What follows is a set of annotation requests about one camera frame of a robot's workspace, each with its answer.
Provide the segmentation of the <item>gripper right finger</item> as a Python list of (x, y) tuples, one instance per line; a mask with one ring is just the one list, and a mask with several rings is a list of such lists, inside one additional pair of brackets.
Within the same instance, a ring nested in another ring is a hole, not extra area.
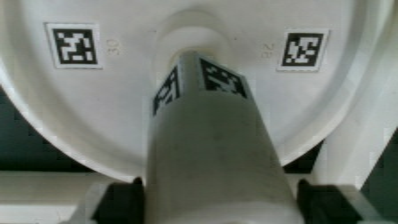
[(305, 224), (385, 224), (385, 218), (349, 185), (312, 185), (301, 179), (296, 204)]

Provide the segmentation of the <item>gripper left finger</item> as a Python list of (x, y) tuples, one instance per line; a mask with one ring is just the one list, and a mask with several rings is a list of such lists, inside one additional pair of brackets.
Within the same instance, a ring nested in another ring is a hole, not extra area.
[(60, 224), (143, 224), (143, 183), (95, 183)]

